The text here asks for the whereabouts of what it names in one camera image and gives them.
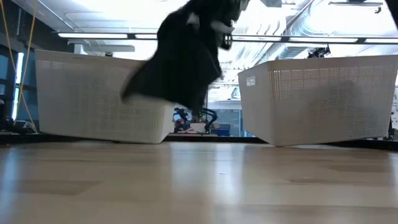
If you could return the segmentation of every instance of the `wooden floor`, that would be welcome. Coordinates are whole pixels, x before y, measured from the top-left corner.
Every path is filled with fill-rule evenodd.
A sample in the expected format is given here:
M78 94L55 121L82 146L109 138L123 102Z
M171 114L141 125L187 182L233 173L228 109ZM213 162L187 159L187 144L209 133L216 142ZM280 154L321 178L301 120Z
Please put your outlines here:
M0 223L398 220L398 154L326 146L97 142L0 148Z

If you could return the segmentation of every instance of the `ceiling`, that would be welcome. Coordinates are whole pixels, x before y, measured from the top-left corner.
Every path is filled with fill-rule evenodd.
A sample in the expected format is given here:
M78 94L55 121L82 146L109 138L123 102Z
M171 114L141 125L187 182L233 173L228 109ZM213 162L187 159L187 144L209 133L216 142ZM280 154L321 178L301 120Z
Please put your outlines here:
M27 12L34 10L35 0L13 0ZM59 32L140 32L156 33L168 13L187 0L39 0L37 18ZM381 12L374 6L334 3L347 0L282 0L282 7L267 7L271 0L250 0L249 6L234 25L234 34L246 35L322 35L322 36L398 36L391 14L384 3ZM156 50L155 40L84 41L89 54L102 54L104 46L127 47L118 57L148 59ZM224 85L214 85L209 98L240 98L236 92L236 75L240 70L266 60L304 58L307 45L235 42L229 52L220 51ZM347 55L398 54L395 45L331 45L333 57Z

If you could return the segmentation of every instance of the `ceiling duct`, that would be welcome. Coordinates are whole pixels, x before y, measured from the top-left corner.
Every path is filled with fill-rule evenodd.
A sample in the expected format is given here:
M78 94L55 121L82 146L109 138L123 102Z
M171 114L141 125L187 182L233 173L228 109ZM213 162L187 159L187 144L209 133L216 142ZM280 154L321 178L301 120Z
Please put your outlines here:
M261 0L267 7L282 7L282 0Z
M310 1L297 16L292 19L292 22L287 24L287 28L283 35L289 36L317 36L317 35L331 35L334 33L331 27L322 27L317 26L314 27L313 24L314 18L311 18L312 13L316 9L316 7L320 4L335 7L350 7L350 6L364 6L368 8L380 7L383 5L382 1L372 0L334 0L334 1L324 1L324 0L312 0ZM304 50L306 50L309 46L290 46L289 44L272 44L272 46L268 49L268 51L263 55L263 57L256 64L264 63L268 60L281 60L281 59L289 59L294 58L301 54Z
M284 32L284 35L288 36L311 36L311 35L328 35L329 33L324 32L322 30L313 30L307 24L308 18L311 15L311 8L315 7L318 3L323 0L312 0L310 1L300 13L297 14L297 17L293 19L293 22L290 23ZM257 62L264 63L269 60L275 59L288 59L294 58L295 56L301 54L307 46L303 47L289 47L288 44L272 44L268 51L263 55L263 57Z
M91 44L89 40L69 40L68 44L80 44L83 46L85 52L135 52L136 48L133 45L98 45Z

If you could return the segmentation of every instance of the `fluorescent light fixture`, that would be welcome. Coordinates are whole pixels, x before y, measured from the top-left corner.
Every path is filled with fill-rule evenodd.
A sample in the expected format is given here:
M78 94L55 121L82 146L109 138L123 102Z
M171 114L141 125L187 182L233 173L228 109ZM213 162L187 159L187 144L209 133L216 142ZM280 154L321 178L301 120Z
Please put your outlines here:
M398 44L398 39L392 38L368 38L365 40L366 43L383 43L383 44Z
M127 39L127 34L75 34L75 33L59 33L62 38L77 39Z
M348 1L338 1L338 2L329 2L330 6L354 6L354 7L378 7L382 6L383 2L348 2Z
M18 111L18 97L19 97L19 88L15 88L14 93L14 102L12 104L12 119L15 121L17 118L17 111Z
M22 76L22 65L24 63L24 53L18 53L18 59L17 59L17 78L15 80L16 84L20 84L21 82L21 76Z
M278 42L281 40L281 37L256 37L252 35L233 35L234 40L246 40L246 41L270 41L270 42Z
M136 34L137 39L157 39L156 34Z
M328 44L311 44L311 43L286 43L286 47L327 47Z
M313 42L313 43L353 43L357 38L342 38L342 37L291 37L289 41L292 42Z

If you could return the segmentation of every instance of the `dark floor trim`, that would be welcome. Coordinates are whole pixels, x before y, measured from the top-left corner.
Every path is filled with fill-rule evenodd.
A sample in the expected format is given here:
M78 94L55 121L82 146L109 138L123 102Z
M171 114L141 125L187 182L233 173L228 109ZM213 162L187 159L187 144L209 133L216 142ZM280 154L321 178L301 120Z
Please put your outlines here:
M207 136L167 136L165 142L222 142L222 143L247 143L267 144L259 138L245 137L207 137Z
M75 142L92 140L85 138L74 138L66 136L57 136L51 134L26 134L5 135L0 134L0 145L7 144L27 144L38 142ZM167 136L165 142L220 142L220 143L246 143L246 144L267 144L259 138L239 138L239 137L200 137L200 136ZM387 151L398 151L398 141L378 141L378 140L357 140L334 142L326 145L350 148L368 148Z

